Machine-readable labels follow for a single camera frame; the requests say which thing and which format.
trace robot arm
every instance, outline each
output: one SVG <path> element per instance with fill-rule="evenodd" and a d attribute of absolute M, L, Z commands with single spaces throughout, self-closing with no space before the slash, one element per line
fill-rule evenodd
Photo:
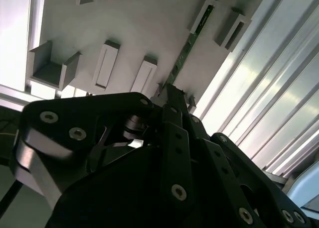
<path fill-rule="evenodd" d="M 227 136 L 209 137 L 182 91 L 160 96 L 163 107 L 139 93 L 25 107 L 11 169 L 51 205 L 47 228 L 319 227 Z"/>

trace rectangular slot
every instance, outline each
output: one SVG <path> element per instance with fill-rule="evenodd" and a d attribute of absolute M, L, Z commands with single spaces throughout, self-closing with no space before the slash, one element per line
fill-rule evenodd
<path fill-rule="evenodd" d="M 81 90 L 81 89 L 75 89 L 74 96 L 75 97 L 85 97 L 86 96 L 86 91 Z"/>
<path fill-rule="evenodd" d="M 238 26 L 236 27 L 234 33 L 232 34 L 232 36 L 230 37 L 229 41 L 227 42 L 225 48 L 227 50 L 229 50 L 230 46 L 234 43 L 236 37 L 239 35 L 240 30 L 243 28 L 244 23 L 243 22 L 239 22 Z"/>
<path fill-rule="evenodd" d="M 198 33 L 197 32 L 197 29 L 199 28 L 201 22 L 203 21 L 203 18 L 205 16 L 205 13 L 207 11 L 207 9 L 209 7 L 215 7 L 217 5 L 217 1 L 215 0 L 201 0 L 198 7 L 197 7 L 197 10 L 196 10 L 196 14 L 189 26 L 189 32 L 191 34 L 195 34 L 195 33 Z"/>
<path fill-rule="evenodd" d="M 45 100 L 52 100 L 55 97 L 55 89 L 32 81 L 31 94 Z"/>
<path fill-rule="evenodd" d="M 106 89 L 119 49 L 119 44 L 116 44 L 109 40 L 106 41 L 105 44 L 102 46 L 93 78 L 94 86 L 96 86 L 97 88 L 103 90 Z"/>
<path fill-rule="evenodd" d="M 231 11 L 227 21 L 215 38 L 215 42 L 232 52 L 245 33 L 251 20 L 238 12 Z"/>
<path fill-rule="evenodd" d="M 26 79 L 62 91 L 75 78 L 81 54 L 77 52 L 59 65 L 51 61 L 51 52 L 51 41 L 29 51 Z"/>
<path fill-rule="evenodd" d="M 199 35 L 201 33 L 201 30 L 204 28 L 209 16 L 211 15 L 212 11 L 213 11 L 214 7 L 212 5 L 209 5 L 202 17 L 202 19 L 200 20 L 198 27 L 196 28 L 195 34 Z"/>
<path fill-rule="evenodd" d="M 75 88 L 73 86 L 68 85 L 64 88 L 64 90 L 61 93 L 61 98 L 72 98 L 75 95 Z"/>
<path fill-rule="evenodd" d="M 145 93 L 157 67 L 157 61 L 155 59 L 145 57 L 135 78 L 131 92 Z"/>

